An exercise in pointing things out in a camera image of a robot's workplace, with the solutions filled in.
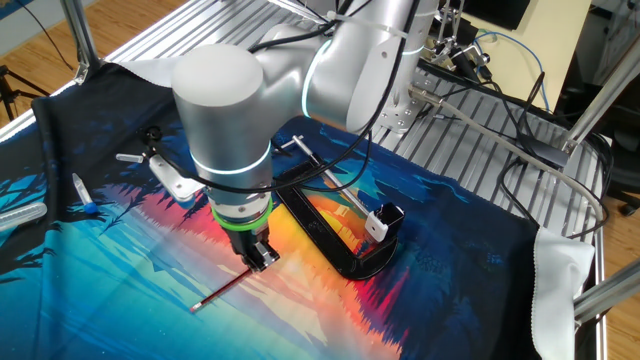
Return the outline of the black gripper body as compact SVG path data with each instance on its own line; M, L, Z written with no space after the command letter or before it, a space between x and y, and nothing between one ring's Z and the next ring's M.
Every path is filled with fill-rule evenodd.
M256 260L256 250L254 245L257 242L269 243L269 226L263 224L258 228L245 231L232 231L230 233L231 244L234 252L238 255L250 253Z

